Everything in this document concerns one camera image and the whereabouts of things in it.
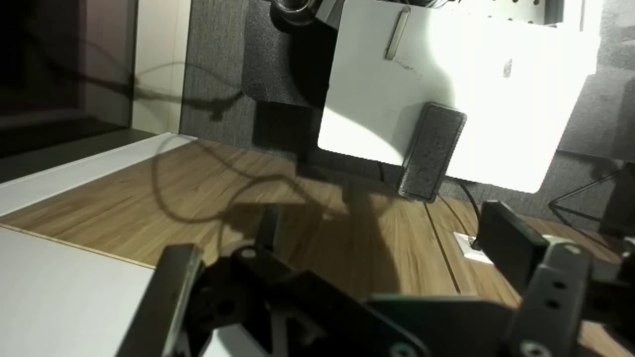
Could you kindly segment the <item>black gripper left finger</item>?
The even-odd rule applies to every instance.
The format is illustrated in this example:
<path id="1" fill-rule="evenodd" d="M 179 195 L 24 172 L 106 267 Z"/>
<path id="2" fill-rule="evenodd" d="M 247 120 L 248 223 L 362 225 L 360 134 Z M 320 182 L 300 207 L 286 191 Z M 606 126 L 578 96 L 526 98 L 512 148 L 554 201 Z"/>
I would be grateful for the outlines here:
<path id="1" fill-rule="evenodd" d="M 116 357 L 191 357 L 185 314 L 201 269 L 195 243 L 163 249 Z"/>

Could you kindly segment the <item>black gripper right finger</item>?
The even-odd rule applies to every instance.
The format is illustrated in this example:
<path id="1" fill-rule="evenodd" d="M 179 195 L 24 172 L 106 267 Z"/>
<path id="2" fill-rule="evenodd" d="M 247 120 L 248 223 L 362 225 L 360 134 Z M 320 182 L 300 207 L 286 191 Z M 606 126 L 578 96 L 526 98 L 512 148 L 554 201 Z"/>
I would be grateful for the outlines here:
<path id="1" fill-rule="evenodd" d="M 522 293 L 550 241 L 504 201 L 485 201 L 477 241 L 506 281 Z"/>

